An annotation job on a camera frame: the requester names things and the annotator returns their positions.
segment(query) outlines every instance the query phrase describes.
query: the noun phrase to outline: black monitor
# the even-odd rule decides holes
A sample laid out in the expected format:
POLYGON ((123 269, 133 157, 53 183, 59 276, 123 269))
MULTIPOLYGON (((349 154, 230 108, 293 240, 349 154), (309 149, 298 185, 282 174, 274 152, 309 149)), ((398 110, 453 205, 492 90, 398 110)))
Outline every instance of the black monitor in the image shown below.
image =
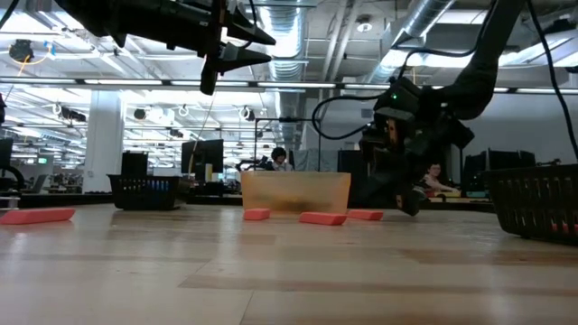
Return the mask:
POLYGON ((484 191, 485 185, 481 174, 487 170, 486 152, 469 155, 463 164, 463 173, 461 178, 462 191, 484 191))
POLYGON ((193 157, 195 161, 192 166, 192 171, 194 173, 205 172, 204 165, 210 163, 213 166, 213 172, 219 173, 223 172, 223 157, 224 157, 224 141, 219 140, 209 140, 209 141, 199 141, 195 149, 195 141, 182 144, 181 151, 181 172, 189 173, 189 161, 193 157))
POLYGON ((488 150, 488 153, 489 168, 492 171, 523 167, 522 159, 518 152, 488 150))
POLYGON ((10 166, 13 139, 0 139, 0 166, 10 166))
POLYGON ((121 174, 123 176, 146 176, 148 153, 123 153, 121 174))
POLYGON ((520 167, 536 167, 536 155, 533 153, 521 151, 520 159, 522 164, 520 167))

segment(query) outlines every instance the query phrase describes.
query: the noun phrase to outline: person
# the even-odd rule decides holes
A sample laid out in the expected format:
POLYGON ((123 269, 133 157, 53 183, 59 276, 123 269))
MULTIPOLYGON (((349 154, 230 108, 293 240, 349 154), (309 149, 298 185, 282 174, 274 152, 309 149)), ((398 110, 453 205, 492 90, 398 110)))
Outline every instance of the person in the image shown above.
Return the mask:
POLYGON ((276 147, 271 152, 272 161, 266 165, 266 170, 277 172, 292 172, 293 166, 286 162, 287 152, 281 147, 276 147))
POLYGON ((449 186, 445 186, 445 185, 440 183, 438 178, 440 177, 441 173, 442 173, 442 166, 439 163, 434 162, 434 163, 430 164, 430 167, 427 169, 427 174, 422 179, 422 183, 424 184, 425 191, 459 192, 460 190, 457 190, 457 189, 449 187, 449 186))

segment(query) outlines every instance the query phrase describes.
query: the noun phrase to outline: ventilation duct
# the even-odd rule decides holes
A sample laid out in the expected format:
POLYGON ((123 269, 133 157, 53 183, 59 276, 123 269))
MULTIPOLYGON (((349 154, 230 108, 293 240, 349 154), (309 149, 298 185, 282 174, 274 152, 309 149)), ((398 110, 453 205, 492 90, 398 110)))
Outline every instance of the ventilation duct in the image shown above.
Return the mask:
POLYGON ((455 0, 414 0, 409 6, 407 16, 387 25, 381 45, 384 57, 365 78, 365 82, 387 83, 397 68, 389 65, 386 60, 391 47, 396 43, 424 38, 454 2, 455 0))
MULTIPOLYGON (((303 49, 303 24, 305 11, 291 6, 270 6, 259 8, 265 31, 277 40, 275 47, 267 48, 274 59, 299 59, 303 49)), ((303 65, 291 60, 272 60, 269 62, 271 79, 274 81, 300 81, 303 77, 303 65)), ((299 116, 302 100, 299 93, 279 92, 275 97, 275 109, 278 117, 299 116)), ((281 124, 281 135, 285 148, 291 150, 295 141, 295 124, 281 124)))

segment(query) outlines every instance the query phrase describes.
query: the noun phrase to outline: tan box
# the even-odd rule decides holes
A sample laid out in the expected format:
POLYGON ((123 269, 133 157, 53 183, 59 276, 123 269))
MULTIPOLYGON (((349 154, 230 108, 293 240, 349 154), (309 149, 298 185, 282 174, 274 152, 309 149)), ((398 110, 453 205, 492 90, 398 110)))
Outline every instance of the tan box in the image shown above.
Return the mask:
POLYGON ((350 183, 344 172, 242 172, 243 208, 345 214, 350 183))

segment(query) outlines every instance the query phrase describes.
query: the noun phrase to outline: red foam block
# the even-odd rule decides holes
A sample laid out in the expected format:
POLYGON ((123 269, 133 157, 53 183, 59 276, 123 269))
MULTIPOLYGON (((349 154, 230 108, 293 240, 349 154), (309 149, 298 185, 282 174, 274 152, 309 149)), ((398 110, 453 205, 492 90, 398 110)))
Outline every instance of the red foam block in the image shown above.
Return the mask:
POLYGON ((347 219, 347 216, 339 213, 304 212, 299 217, 299 222, 325 226, 340 226, 345 222, 345 219, 347 219))
POLYGON ((10 210, 0 218, 1 225, 28 225, 33 223, 70 220, 75 209, 10 210))
POLYGON ((246 209, 243 214, 245 220, 259 221, 268 219, 271 216, 270 209, 246 209))
POLYGON ((350 210, 347 214, 348 218, 358 218, 362 220, 379 221, 383 218, 382 211, 369 211, 369 210, 350 210))

